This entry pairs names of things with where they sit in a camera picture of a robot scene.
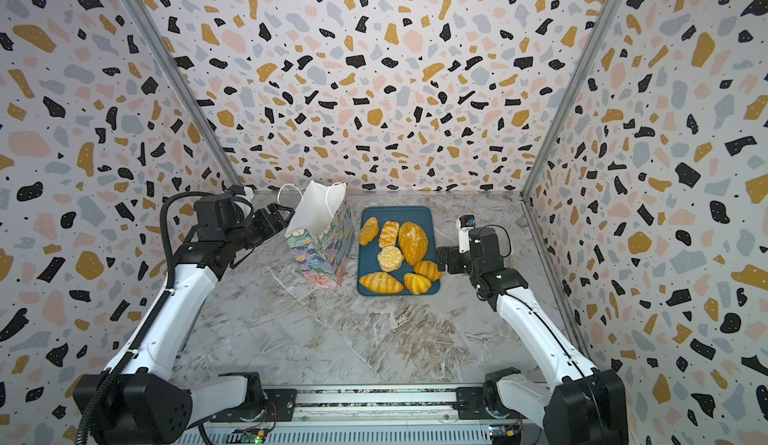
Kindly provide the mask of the floral paper bag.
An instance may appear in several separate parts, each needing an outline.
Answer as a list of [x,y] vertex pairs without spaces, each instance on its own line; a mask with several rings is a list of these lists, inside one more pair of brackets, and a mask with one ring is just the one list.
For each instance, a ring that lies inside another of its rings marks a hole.
[[312,181],[300,190],[284,184],[277,194],[291,190],[299,196],[285,238],[296,259],[298,272],[310,285],[338,287],[342,284],[355,238],[351,211],[347,204],[347,184],[330,185]]

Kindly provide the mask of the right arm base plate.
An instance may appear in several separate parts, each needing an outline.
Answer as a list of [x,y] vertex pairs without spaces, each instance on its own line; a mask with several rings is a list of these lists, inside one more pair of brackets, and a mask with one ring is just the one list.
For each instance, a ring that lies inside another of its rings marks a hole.
[[482,387],[457,387],[455,395],[452,408],[461,420],[502,420],[512,414],[501,405],[493,406]]

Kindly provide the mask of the round pale bread bun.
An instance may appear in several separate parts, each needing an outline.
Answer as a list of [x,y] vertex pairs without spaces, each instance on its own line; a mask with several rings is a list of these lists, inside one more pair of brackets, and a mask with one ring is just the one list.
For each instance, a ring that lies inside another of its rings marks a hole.
[[404,262],[404,256],[397,247],[386,247],[381,249],[377,255],[377,261],[383,272],[393,272],[401,268]]

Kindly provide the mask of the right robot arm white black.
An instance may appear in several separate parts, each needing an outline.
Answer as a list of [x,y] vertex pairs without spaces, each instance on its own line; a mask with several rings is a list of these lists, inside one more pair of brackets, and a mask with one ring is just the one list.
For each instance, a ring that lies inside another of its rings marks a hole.
[[477,297],[507,322],[529,351],[545,384],[508,368],[487,375],[484,400],[492,412],[514,411],[538,426],[551,444],[626,444],[625,386],[612,369],[599,369],[563,334],[528,282],[506,266],[496,226],[457,221],[459,243],[437,250],[438,268],[463,274]]

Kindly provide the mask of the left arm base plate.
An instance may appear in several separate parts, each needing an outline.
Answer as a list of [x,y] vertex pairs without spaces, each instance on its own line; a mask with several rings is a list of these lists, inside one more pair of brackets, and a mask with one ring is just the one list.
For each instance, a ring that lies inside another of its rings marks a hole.
[[268,388],[264,397],[256,402],[246,402],[235,408],[225,409],[214,415],[213,423],[234,423],[238,426],[261,426],[291,422],[297,403],[297,390]]

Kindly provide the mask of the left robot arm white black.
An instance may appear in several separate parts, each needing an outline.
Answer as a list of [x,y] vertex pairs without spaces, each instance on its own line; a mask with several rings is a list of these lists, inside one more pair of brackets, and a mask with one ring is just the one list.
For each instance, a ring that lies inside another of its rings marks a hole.
[[208,442],[204,425],[222,411],[273,413],[255,372],[225,374],[188,389],[170,376],[207,297],[239,265],[237,254],[286,229],[294,213],[278,203],[255,208],[241,186],[219,194],[179,192],[163,202],[164,284],[120,352],[102,372],[76,384],[76,443],[170,444],[190,428]]

